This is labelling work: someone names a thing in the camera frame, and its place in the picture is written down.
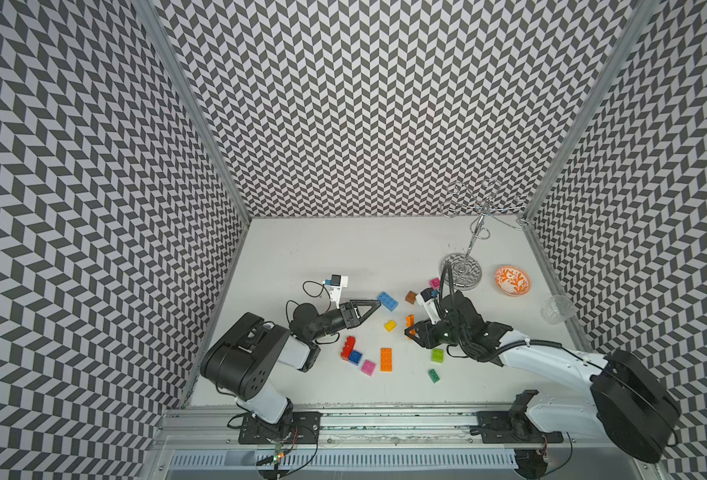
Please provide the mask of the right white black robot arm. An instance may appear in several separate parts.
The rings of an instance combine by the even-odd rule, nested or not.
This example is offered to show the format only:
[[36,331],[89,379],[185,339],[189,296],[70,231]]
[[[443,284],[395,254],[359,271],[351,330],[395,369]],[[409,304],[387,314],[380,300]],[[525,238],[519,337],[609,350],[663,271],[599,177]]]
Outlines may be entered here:
[[429,317],[405,328],[417,345],[457,347],[469,360],[515,368],[563,387],[563,396],[525,392],[521,413],[543,433],[577,433],[607,438],[622,452],[645,463],[661,461],[679,444],[681,408],[665,382],[635,354],[569,349],[535,339],[507,324],[491,322],[461,292],[425,302]]

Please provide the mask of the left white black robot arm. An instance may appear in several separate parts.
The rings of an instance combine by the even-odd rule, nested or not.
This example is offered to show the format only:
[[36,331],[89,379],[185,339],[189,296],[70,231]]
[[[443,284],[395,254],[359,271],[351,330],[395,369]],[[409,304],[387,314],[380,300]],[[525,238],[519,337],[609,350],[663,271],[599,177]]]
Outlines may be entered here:
[[271,384],[275,366],[309,371],[321,353],[320,339],[361,326],[379,308],[379,300],[351,300],[322,313],[303,303],[287,326],[248,312],[210,347],[200,375],[259,420],[281,425],[292,416],[293,404]]

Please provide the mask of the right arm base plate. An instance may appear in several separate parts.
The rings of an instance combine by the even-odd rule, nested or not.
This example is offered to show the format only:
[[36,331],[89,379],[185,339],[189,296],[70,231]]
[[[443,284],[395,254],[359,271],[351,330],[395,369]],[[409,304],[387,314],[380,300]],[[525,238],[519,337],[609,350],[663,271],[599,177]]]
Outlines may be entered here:
[[480,411],[477,425],[469,430],[471,436],[479,436],[487,444],[539,443],[561,444],[565,436],[561,432],[543,432],[523,413],[509,411]]

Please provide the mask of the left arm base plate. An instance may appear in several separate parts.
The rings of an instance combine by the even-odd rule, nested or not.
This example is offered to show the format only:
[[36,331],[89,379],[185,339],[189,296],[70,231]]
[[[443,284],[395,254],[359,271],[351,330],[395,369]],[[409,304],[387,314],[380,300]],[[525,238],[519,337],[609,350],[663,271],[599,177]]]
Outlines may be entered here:
[[277,424],[271,424],[255,415],[248,415],[239,430],[239,444],[315,444],[318,442],[322,418],[323,414],[319,411],[301,411],[283,417]]

